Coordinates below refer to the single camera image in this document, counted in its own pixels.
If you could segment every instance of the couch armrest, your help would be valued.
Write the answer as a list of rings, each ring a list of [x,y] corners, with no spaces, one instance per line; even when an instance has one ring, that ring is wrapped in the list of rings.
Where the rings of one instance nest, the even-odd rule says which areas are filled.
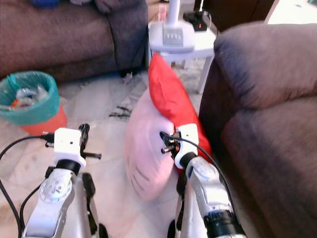
[[[215,61],[244,108],[317,94],[317,24],[247,24],[220,35]]]
[[[141,66],[148,32],[148,7],[144,0],[114,14],[107,14],[114,43],[116,70]]]
[[[142,2],[144,2],[144,0],[95,0],[99,11],[102,13],[114,13]]]

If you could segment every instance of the black wire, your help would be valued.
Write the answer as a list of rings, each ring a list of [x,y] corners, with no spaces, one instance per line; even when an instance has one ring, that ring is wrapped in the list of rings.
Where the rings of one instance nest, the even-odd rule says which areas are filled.
[[[230,202],[231,202],[231,205],[232,205],[233,213],[236,216],[237,222],[241,225],[240,220],[239,220],[239,216],[238,216],[238,213],[237,213],[237,209],[235,207],[235,204],[234,204],[233,198],[232,198],[232,194],[231,194],[231,191],[229,189],[229,185],[228,185],[227,179],[225,178],[225,176],[224,176],[222,170],[220,169],[220,166],[218,165],[218,163],[216,163],[216,161],[207,153],[206,150],[204,150],[202,147],[200,147],[199,145],[195,144],[194,142],[192,142],[190,140],[187,140],[187,139],[184,139],[184,138],[180,138],[180,137],[174,137],[174,136],[170,136],[170,135],[164,135],[164,136],[166,136],[166,137],[168,137],[170,139],[173,139],[173,140],[178,140],[178,141],[182,140],[182,141],[185,141],[187,143],[190,143],[190,144],[196,146],[198,149],[200,149],[212,161],[213,165],[219,171],[219,174],[220,174],[220,176],[223,179],[224,186],[226,187],[226,190],[228,192],[228,196],[229,196],[229,199],[230,199]]]
[[[0,153],[0,160],[2,159],[3,155],[8,151],[8,149],[10,149],[13,145],[23,141],[23,140],[28,140],[28,139],[36,139],[36,138],[39,138],[39,139],[42,139],[43,136],[42,135],[30,135],[30,136],[26,136],[26,137],[23,137],[21,139],[18,139],[16,141],[13,141],[11,144],[9,144],[7,147],[5,147],[4,150],[2,150],[2,152]],[[10,208],[14,214],[14,217],[15,217],[15,220],[16,220],[16,224],[18,226],[18,238],[21,238],[22,236],[22,229],[21,229],[21,224],[20,224],[20,219],[19,219],[19,215],[18,215],[18,212],[9,196],[9,194],[6,192],[2,182],[1,182],[1,179],[0,179],[0,189],[2,191],[2,193],[4,194],[6,200],[8,201],[9,205],[10,205]]]
[[[21,207],[20,207],[20,224],[21,224],[21,230],[23,231],[24,228],[25,228],[25,224],[24,224],[24,218],[23,218],[23,211],[24,211],[24,207],[26,205],[26,203],[28,202],[28,200],[32,197],[32,195],[37,191],[39,190],[40,186],[37,186],[27,197],[26,199],[23,201]]]

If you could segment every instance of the white side table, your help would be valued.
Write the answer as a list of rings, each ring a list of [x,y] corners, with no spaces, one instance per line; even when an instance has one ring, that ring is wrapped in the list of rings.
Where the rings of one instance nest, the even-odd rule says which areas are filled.
[[[182,61],[183,66],[185,67],[186,60],[206,57],[203,72],[201,74],[200,80],[198,82],[198,87],[197,87],[197,91],[199,93],[202,93],[205,87],[206,80],[207,80],[209,68],[214,56],[213,42],[215,41],[215,39],[216,39],[216,35],[210,29],[207,29],[207,31],[195,32],[194,50],[190,53],[180,53],[180,54],[153,51],[151,49],[151,45],[149,44],[148,61],[151,62],[152,55],[155,52],[157,52],[167,62],[172,63],[175,61]]]

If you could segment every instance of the dark sofa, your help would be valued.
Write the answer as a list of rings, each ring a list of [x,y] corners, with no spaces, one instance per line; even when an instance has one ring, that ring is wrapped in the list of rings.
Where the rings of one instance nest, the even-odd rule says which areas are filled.
[[[214,51],[199,117],[248,237],[317,237],[317,24],[243,25]]]
[[[61,0],[52,9],[1,0],[0,77],[40,70],[66,81],[141,66],[147,23],[144,0]]]

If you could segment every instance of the trash bin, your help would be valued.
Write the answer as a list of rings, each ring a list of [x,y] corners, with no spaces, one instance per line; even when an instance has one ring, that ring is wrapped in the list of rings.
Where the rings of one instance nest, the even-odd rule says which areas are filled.
[[[10,106],[21,88],[37,88],[40,85],[47,95],[31,106],[9,111],[0,109],[0,117],[12,124],[19,125],[31,135],[43,131],[54,132],[65,127],[67,120],[59,101],[55,80],[52,76],[39,72],[27,71],[14,73],[0,82],[0,105]]]

